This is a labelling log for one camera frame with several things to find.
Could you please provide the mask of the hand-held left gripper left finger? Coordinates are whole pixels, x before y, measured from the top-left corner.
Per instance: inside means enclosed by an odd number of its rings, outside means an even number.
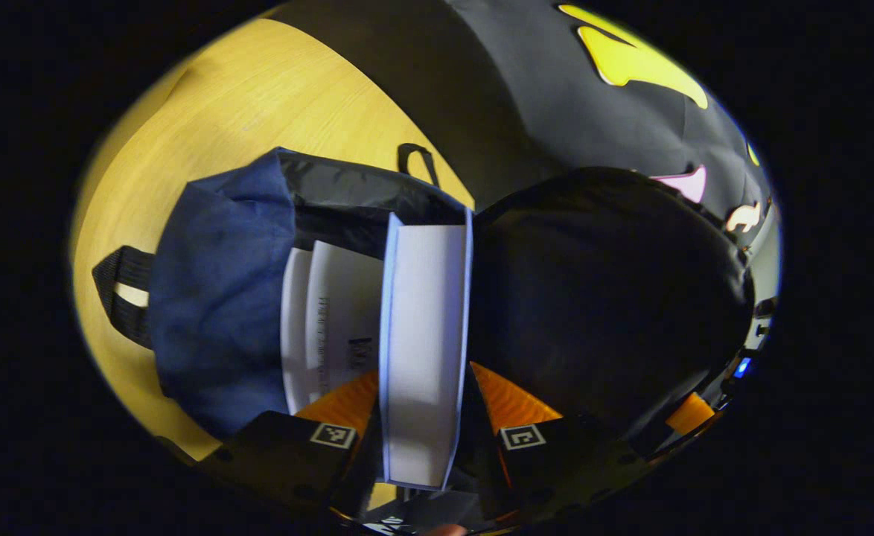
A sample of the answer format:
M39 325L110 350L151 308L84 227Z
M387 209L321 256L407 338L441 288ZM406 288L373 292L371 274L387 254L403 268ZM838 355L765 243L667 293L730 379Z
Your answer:
M267 411L202 461L206 475L281 511L362 521L380 470L379 374L295 415Z

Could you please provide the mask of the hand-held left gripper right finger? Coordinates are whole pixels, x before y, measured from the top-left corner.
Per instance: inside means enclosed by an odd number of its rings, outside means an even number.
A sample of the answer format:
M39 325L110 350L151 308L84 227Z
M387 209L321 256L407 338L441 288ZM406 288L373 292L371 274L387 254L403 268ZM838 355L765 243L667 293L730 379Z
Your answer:
M470 364L470 475L489 521L540 522L587 508L651 469L593 416L560 416Z

